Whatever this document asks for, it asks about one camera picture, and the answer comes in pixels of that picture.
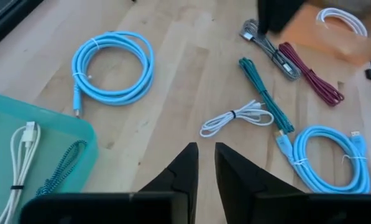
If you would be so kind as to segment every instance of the white cable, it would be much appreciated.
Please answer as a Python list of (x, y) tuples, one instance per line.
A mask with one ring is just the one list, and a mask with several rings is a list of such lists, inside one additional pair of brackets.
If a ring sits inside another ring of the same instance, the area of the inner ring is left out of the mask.
[(351, 13), (343, 11), (341, 9), (336, 9), (333, 7), (321, 10), (316, 16), (316, 20), (324, 22), (327, 17), (336, 17), (345, 22), (356, 34), (367, 37), (367, 29), (358, 18), (356, 18)]
[[(19, 141), (18, 151), (16, 154), (14, 149), (15, 146), (14, 141), (16, 140), (17, 135), (22, 130), (25, 131), (22, 133), (22, 137), (21, 140)], [(24, 182), (28, 174), (29, 167), (32, 163), (32, 159), (34, 158), (37, 146), (39, 145), (39, 140), (40, 140), (40, 126), (38, 124), (35, 124), (35, 122), (27, 122), (26, 126), (17, 129), (11, 136), (10, 150), (13, 172), (12, 186), (14, 187), (24, 186)], [(25, 147), (24, 160), (22, 160), (23, 147)], [(12, 223), (12, 218), (16, 212), (19, 199), (21, 198), (21, 193), (22, 189), (11, 190), (7, 205), (0, 216), (0, 224)]]
[[(224, 127), (228, 122), (235, 118), (242, 118), (245, 121), (258, 125), (258, 126), (268, 126), (273, 123), (273, 115), (261, 109), (261, 103), (252, 100), (250, 103), (243, 106), (241, 109), (230, 111), (224, 113), (216, 118), (213, 118), (205, 122), (200, 129), (200, 136), (208, 138), (217, 134), (222, 127)], [(263, 123), (261, 122), (261, 116), (267, 115), (271, 119), (270, 121)]]

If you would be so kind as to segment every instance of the light blue cable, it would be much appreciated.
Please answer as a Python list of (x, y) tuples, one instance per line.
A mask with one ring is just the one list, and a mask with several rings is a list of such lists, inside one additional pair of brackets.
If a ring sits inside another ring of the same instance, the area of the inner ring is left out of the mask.
[(80, 144), (83, 145), (83, 148), (87, 146), (87, 142), (84, 140), (74, 142), (65, 151), (51, 178), (46, 179), (43, 187), (40, 187), (37, 190), (36, 197), (53, 193), (54, 190), (72, 173), (78, 162), (77, 158), (79, 157), (81, 149)]
[[(326, 137), (338, 143), (350, 159), (354, 177), (347, 186), (338, 187), (325, 182), (311, 167), (306, 155), (306, 147), (308, 139), (317, 136)], [(287, 135), (277, 137), (277, 144), (299, 177), (313, 192), (327, 194), (367, 194), (370, 192), (369, 168), (365, 157), (366, 143), (359, 132), (353, 132), (348, 138), (333, 128), (310, 126), (296, 137), (293, 146)]]
[[(141, 47), (127, 36), (140, 39), (148, 48), (149, 56)], [(88, 81), (87, 68), (93, 55), (105, 47), (119, 47), (132, 52), (141, 61), (144, 69), (139, 80), (125, 90), (108, 91), (96, 88)], [(126, 31), (107, 32), (96, 36), (84, 43), (73, 56), (72, 76), (75, 81), (73, 87), (73, 109), (78, 116), (81, 111), (81, 91), (93, 99), (113, 106), (128, 105), (141, 99), (150, 89), (153, 82), (153, 67), (155, 59), (153, 57), (152, 46), (148, 40), (140, 34)]]

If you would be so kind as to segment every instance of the black cable tie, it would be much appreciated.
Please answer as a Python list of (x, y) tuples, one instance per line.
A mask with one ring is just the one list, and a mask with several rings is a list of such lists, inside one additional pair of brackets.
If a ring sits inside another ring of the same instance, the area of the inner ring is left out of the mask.
[(275, 52), (273, 53), (272, 57), (271, 57), (271, 61), (273, 61), (273, 58), (278, 59), (278, 58), (277, 58), (277, 55), (278, 55), (278, 54), (279, 54), (279, 50), (276, 49)]
[(235, 113), (234, 111), (231, 111), (231, 113), (232, 113), (232, 115), (234, 116), (233, 119), (235, 119), (235, 118), (236, 118), (236, 113)]
[(10, 187), (11, 190), (22, 190), (24, 189), (23, 185), (13, 185)]

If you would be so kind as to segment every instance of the cable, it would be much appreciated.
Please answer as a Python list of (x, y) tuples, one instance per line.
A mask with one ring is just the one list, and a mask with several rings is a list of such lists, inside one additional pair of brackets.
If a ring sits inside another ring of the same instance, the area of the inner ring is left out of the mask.
[(249, 19), (244, 22), (240, 35), (246, 40), (253, 40), (278, 66), (288, 80), (298, 79), (301, 76), (300, 70), (270, 42), (267, 36), (258, 34), (258, 29), (259, 22), (255, 19)]
[[(126, 36), (140, 39), (148, 48), (149, 57), (141, 47), (133, 40)], [(108, 91), (96, 88), (88, 81), (86, 75), (89, 62), (93, 55), (105, 47), (119, 47), (132, 52), (141, 61), (144, 66), (141, 77), (131, 87), (125, 90)], [(153, 82), (153, 67), (155, 59), (153, 56), (152, 46), (148, 40), (140, 34), (133, 32), (107, 32), (96, 36), (84, 43), (73, 56), (72, 59), (72, 76), (75, 81), (73, 87), (73, 110), (77, 117), (81, 111), (81, 91), (101, 103), (113, 106), (128, 105), (141, 99), (150, 89)]]
[(47, 195), (54, 192), (55, 189), (71, 174), (77, 164), (77, 157), (80, 153), (80, 144), (84, 147), (87, 142), (78, 140), (74, 142), (64, 153), (50, 179), (46, 179), (44, 186), (37, 190), (36, 196)]
[(262, 96), (265, 104), (267, 105), (268, 111), (271, 112), (275, 118), (275, 123), (280, 130), (283, 130), (285, 134), (293, 132), (295, 129), (287, 116), (282, 112), (279, 106), (274, 102), (272, 97), (269, 95), (267, 89), (262, 82), (259, 73), (257, 72), (254, 63), (247, 59), (242, 58), (239, 60), (239, 65), (246, 77), (253, 83), (259, 94)]
[(356, 34), (367, 37), (367, 30), (364, 24), (351, 13), (333, 7), (321, 10), (316, 20), (324, 22), (327, 17), (336, 17), (345, 22)]
[(319, 78), (312, 69), (309, 69), (297, 55), (294, 48), (288, 43), (279, 45), (279, 50), (288, 57), (303, 73), (309, 85), (329, 106), (336, 106), (344, 100), (344, 95), (332, 85)]
[[(344, 157), (350, 159), (354, 177), (347, 186), (338, 187), (325, 182), (311, 167), (306, 157), (306, 147), (308, 139), (317, 136), (326, 137), (338, 143), (345, 152)], [(283, 133), (277, 137), (277, 144), (299, 177), (313, 192), (327, 194), (367, 194), (370, 192), (369, 168), (365, 157), (366, 143), (358, 131), (352, 132), (351, 137), (348, 138), (333, 128), (310, 126), (296, 137), (293, 146), (288, 136)]]
[[(25, 130), (22, 133), (21, 140), (18, 144), (17, 154), (14, 149), (14, 141), (20, 131)], [(27, 122), (26, 126), (17, 129), (11, 136), (10, 140), (10, 151), (12, 160), (12, 173), (13, 182), (11, 186), (11, 192), (7, 205), (0, 216), (0, 223), (8, 224), (12, 222), (12, 218), (16, 212), (19, 199), (21, 198), (22, 189), (24, 188), (24, 182), (29, 171), (29, 167), (34, 158), (35, 151), (40, 141), (40, 126), (35, 122)]]
[[(255, 124), (257, 126), (268, 126), (273, 123), (273, 115), (261, 109), (261, 103), (256, 102), (255, 100), (250, 101), (245, 106), (238, 110), (230, 111), (224, 113), (216, 118), (213, 118), (202, 125), (200, 129), (200, 136), (204, 138), (209, 138), (217, 134), (222, 127), (224, 127), (227, 123), (232, 121), (236, 118), (242, 118), (245, 121)], [(261, 116), (267, 115), (271, 117), (271, 120), (268, 122), (261, 122)]]

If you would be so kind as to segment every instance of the usb cable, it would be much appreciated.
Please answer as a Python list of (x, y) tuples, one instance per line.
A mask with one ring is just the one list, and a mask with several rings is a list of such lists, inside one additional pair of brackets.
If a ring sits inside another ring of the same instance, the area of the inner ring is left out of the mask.
[(244, 22), (240, 35), (248, 40), (255, 42), (268, 57), (278, 66), (285, 77), (294, 81), (301, 76), (299, 68), (285, 55), (283, 55), (268, 39), (266, 35), (258, 34), (259, 22), (255, 19), (249, 19)]
[[(17, 153), (15, 152), (14, 142), (17, 135), (22, 132), (21, 140), (19, 141)], [(17, 129), (11, 136), (10, 150), (12, 160), (13, 183), (11, 186), (10, 197), (4, 211), (0, 216), (0, 224), (12, 223), (12, 218), (16, 212), (16, 208), (21, 198), (24, 182), (32, 164), (37, 146), (40, 141), (40, 126), (35, 122), (27, 122), (26, 126)]]
[[(326, 137), (338, 143), (345, 152), (344, 157), (350, 159), (354, 176), (347, 186), (338, 187), (327, 183), (311, 167), (306, 156), (306, 146), (309, 138), (317, 136)], [(333, 128), (310, 126), (296, 137), (294, 145), (291, 145), (287, 135), (280, 132), (277, 144), (299, 177), (313, 192), (326, 194), (367, 194), (370, 192), (369, 168), (365, 157), (366, 142), (359, 132), (352, 132), (351, 137), (348, 138)]]
[[(147, 55), (142, 48), (132, 39), (135, 37), (141, 40), (149, 51)], [(93, 55), (100, 49), (106, 47), (118, 47), (132, 52), (141, 61), (143, 70), (138, 81), (125, 90), (108, 91), (93, 86), (87, 76), (87, 68)], [(72, 77), (75, 81), (73, 87), (73, 110), (76, 117), (81, 113), (81, 93), (85, 93), (92, 99), (101, 103), (113, 106), (123, 106), (141, 99), (152, 86), (153, 67), (155, 59), (151, 44), (140, 34), (133, 32), (107, 32), (90, 39), (84, 43), (72, 59)]]
[[(204, 138), (212, 137), (227, 123), (236, 118), (242, 118), (257, 126), (268, 126), (273, 123), (273, 115), (270, 112), (261, 109), (261, 105), (261, 103), (252, 100), (238, 110), (233, 110), (213, 118), (202, 125), (199, 134)], [(263, 115), (269, 116), (269, 121), (262, 122)]]

